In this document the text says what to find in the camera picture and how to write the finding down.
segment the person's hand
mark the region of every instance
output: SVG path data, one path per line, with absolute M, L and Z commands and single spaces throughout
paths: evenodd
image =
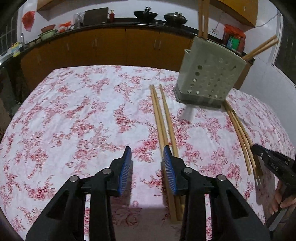
M 296 204 L 296 195 L 292 195 L 292 196 L 286 198 L 281 203 L 281 200 L 282 200 L 281 188 L 282 188 L 282 186 L 283 186 L 282 181 L 279 181 L 278 186 L 275 191 L 275 194 L 274 194 L 274 198 L 272 199 L 270 206 L 269 206 L 269 212 L 272 215 L 278 211 L 279 204 L 281 204 L 280 205 L 281 208 L 289 207 L 291 205 Z

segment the wooden chopstick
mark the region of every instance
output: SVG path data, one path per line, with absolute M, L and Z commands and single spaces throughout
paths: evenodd
M 158 132 L 158 139 L 159 139 L 159 145 L 160 145 L 160 153 L 161 153 L 161 157 L 163 159 L 163 148 L 165 147 L 165 143 L 164 143 L 164 139 L 163 139 L 163 133 L 162 133 L 162 130 L 161 130 L 161 124 L 160 124 L 158 109 L 157 109 L 155 95 L 154 95 L 154 91 L 153 91 L 152 85 L 150 85 L 150 93 L 151 93 L 152 105 L 153 105 L 153 111 L 154 111 L 154 117 L 155 117 L 157 132 Z
M 154 85 L 152 85 L 152 89 L 154 91 L 155 102 L 156 102 L 157 111 L 158 111 L 158 115 L 159 115 L 159 119 L 160 119 L 161 130 L 162 130 L 162 133 L 163 133 L 164 145 L 167 146 L 168 145 L 168 135 L 167 135 L 167 132 L 166 132 L 166 129 L 165 129 L 165 123 L 163 121 L 163 114 L 161 112 L 157 92 L 155 90 Z
M 263 48 L 259 49 L 258 51 L 256 51 L 255 53 L 251 54 L 248 58 L 245 59 L 245 61 L 249 61 L 251 58 L 255 57 L 256 55 L 262 53 L 263 51 L 271 48 L 272 46 L 276 45 L 277 43 L 279 43 L 278 40 L 275 40 L 273 42 L 268 43 L 267 45 L 265 45 Z
M 169 130 L 169 134 L 170 134 L 170 142 L 172 144 L 172 149 L 173 149 L 173 156 L 179 157 L 176 138 L 175 138 L 174 129 L 173 129 L 173 124 L 172 124 L 172 120 L 170 118 L 170 111 L 168 109 L 168 104 L 165 99 L 165 93 L 163 92 L 163 87 L 161 84 L 159 84 L 159 88 L 160 88 L 160 93 L 161 93 L 161 97 L 163 100 L 163 108 L 165 110 L 165 117 L 166 117 L 167 123 L 168 123 L 168 130 Z M 175 203 L 176 203 L 177 218 L 179 221 L 182 221 L 183 212 L 184 212 L 185 197 L 184 196 L 175 197 Z
M 248 61 L 250 60 L 251 58 L 253 58 L 254 56 L 258 55 L 259 53 L 265 51 L 266 49 L 272 47 L 273 45 L 277 44 L 279 41 L 277 39 L 277 36 L 274 35 L 272 36 L 270 39 L 266 40 L 264 43 L 260 44 L 257 48 L 253 49 L 250 53 L 248 53 L 247 55 L 245 55 L 242 59 L 245 60 L 245 61 Z
M 158 112 L 158 107 L 157 107 L 157 101 L 156 101 L 156 96 L 155 96 L 155 88 L 154 85 L 150 85 L 150 93 L 151 93 L 151 98 L 152 98 L 152 104 L 153 104 L 153 111 L 154 111 L 154 116 L 155 116 L 155 122 L 156 122 L 156 127 L 157 127 L 157 132 L 158 132 L 158 139 L 159 139 L 159 145 L 160 145 L 160 153 L 161 153 L 161 157 L 163 160 L 163 148 L 164 148 L 164 137 L 163 137 L 163 131 L 162 131 L 162 127 L 161 127 L 161 121 L 160 121 L 160 114 Z M 165 186 L 166 186 L 166 190 L 167 190 L 167 195 L 168 195 L 168 206 L 169 206 L 169 211 L 170 211 L 170 219 L 172 223 L 176 223 L 177 222 L 177 216 L 176 216 L 176 208 L 175 208 L 175 200 L 174 200 L 174 196 L 172 194 L 172 191 L 170 189 L 169 183 L 168 183 L 168 177 L 165 171 L 165 167 L 162 164 L 161 165 L 162 168 L 162 172 L 164 174 L 164 179 L 165 179 Z
M 210 0 L 204 0 L 204 4 L 202 8 L 205 16 L 203 37 L 205 40 L 207 40 L 207 30 L 209 26 L 209 15 L 210 15 Z
M 237 137 L 238 137 L 238 139 L 239 139 L 239 143 L 240 143 L 240 145 L 241 145 L 241 147 L 242 147 L 242 152 L 243 152 L 243 154 L 244 154 L 244 160 L 245 160 L 245 162 L 246 162 L 246 166 L 247 166 L 247 172 L 248 172 L 248 175 L 250 175 L 250 174 L 252 173 L 252 171 L 251 171 L 251 166 L 250 166 L 249 156 L 248 156 L 248 152 L 247 152 L 247 149 L 246 149 L 245 143 L 244 143 L 244 141 L 243 141 L 243 137 L 242 137 L 242 135 L 241 135 L 241 133 L 240 133 L 240 131 L 239 131 L 239 127 L 238 127 L 239 125 L 238 125 L 237 122 L 235 121 L 234 114 L 231 112 L 231 110 L 230 110 L 229 107 L 227 106 L 226 102 L 224 102 L 224 107 L 225 107 L 225 109 L 226 109 L 226 111 L 227 111 L 227 113 L 228 113 L 228 115 L 229 115 L 229 117 L 230 117 L 230 120 L 231 120 L 231 122 L 232 122 L 232 125 L 233 125 L 233 127 L 234 127 L 234 129 L 235 129 L 235 132 L 236 132 L 236 134 L 237 134 Z
M 263 176 L 263 171 L 261 169 L 260 161 L 259 161 L 257 155 L 253 155 L 252 151 L 251 151 L 251 146 L 253 145 L 253 142 L 251 141 L 250 136 L 248 135 L 244 125 L 240 121 L 239 117 L 237 116 L 237 114 L 235 113 L 235 111 L 233 110 L 231 105 L 226 100 L 225 100 L 225 103 L 227 104 L 229 109 L 234 114 L 234 117 L 235 117 L 237 123 L 239 124 L 241 131 L 243 132 L 245 138 L 247 139 L 247 141 L 244 140 L 244 142 L 247 143 L 247 151 L 248 151 L 248 154 L 249 154 L 249 157 L 251 160 L 251 164 L 252 164 L 252 167 L 254 170 L 255 177 L 257 178 L 257 177 Z
M 175 157 L 179 157 L 176 138 L 175 138 L 174 129 L 173 129 L 173 124 L 172 124 L 172 120 L 170 118 L 170 111 L 168 109 L 168 104 L 165 99 L 165 93 L 163 92 L 163 87 L 161 84 L 159 84 L 159 88 L 160 88 L 161 97 L 163 99 L 163 107 L 165 109 L 165 117 L 166 117 L 167 123 L 168 123 L 168 131 L 170 134 L 170 142 L 172 143 L 173 155 Z
M 203 36 L 203 31 L 202 31 L 202 5 L 203 5 L 203 0 L 198 0 L 198 37 L 201 38 Z

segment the white wall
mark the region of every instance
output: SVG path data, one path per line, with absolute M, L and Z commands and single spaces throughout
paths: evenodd
M 151 7 L 152 12 L 158 13 L 157 20 L 164 20 L 163 15 L 169 12 L 182 12 L 187 18 L 186 26 L 198 29 L 198 6 L 196 0 L 163 0 L 163 1 L 148 1 L 148 0 L 75 0 L 65 1 L 48 11 L 36 12 L 35 22 L 31 32 L 27 32 L 22 25 L 21 32 L 24 33 L 26 41 L 30 42 L 41 33 L 40 29 L 50 24 L 60 24 L 73 20 L 75 13 L 86 11 L 95 8 L 109 7 L 109 10 L 114 9 L 116 18 L 134 18 L 134 11 L 143 11 L 145 7 Z M 28 11 L 36 11 L 37 0 L 27 0 L 22 9 L 19 10 L 22 15 Z M 220 24 L 217 27 L 219 35 L 216 37 L 222 39 L 224 24 L 241 27 L 241 24 L 228 14 L 222 14 L 222 11 L 214 6 L 210 6 L 209 30 L 216 28 L 218 21 Z
M 277 9 L 269 0 L 259 0 L 256 25 L 266 23 L 276 14 Z M 279 37 L 279 32 L 280 16 L 276 16 L 262 27 L 247 31 L 247 40 L 253 39 L 253 41 L 246 41 L 245 52 L 250 52 L 275 34 Z M 255 63 L 240 90 L 268 104 L 278 116 L 294 146 L 296 146 L 296 88 L 286 76 L 272 65 L 275 48 L 255 57 Z

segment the window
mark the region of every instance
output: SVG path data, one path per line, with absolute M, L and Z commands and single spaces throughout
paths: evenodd
M 296 84 L 296 30 L 285 18 L 281 46 L 274 65 Z
M 0 29 L 0 54 L 7 51 L 11 47 L 11 44 L 17 41 L 17 13 L 18 11 Z

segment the pink floral tablecloth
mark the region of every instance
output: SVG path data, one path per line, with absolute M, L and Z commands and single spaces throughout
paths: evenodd
M 201 174 L 224 174 L 264 221 L 276 179 L 257 184 L 223 108 L 180 104 L 177 72 L 132 66 L 57 69 L 30 94 L 0 144 L 0 207 L 25 238 L 42 209 L 73 174 L 94 175 L 132 148 L 131 196 L 112 199 L 117 240 L 178 240 L 163 198 L 160 150 L 149 85 L 162 83 L 179 155 Z M 232 89 L 227 100 L 254 143 L 294 158 L 295 150 L 266 104 Z M 207 237 L 211 235 L 207 202 Z M 89 208 L 85 215 L 88 238 Z

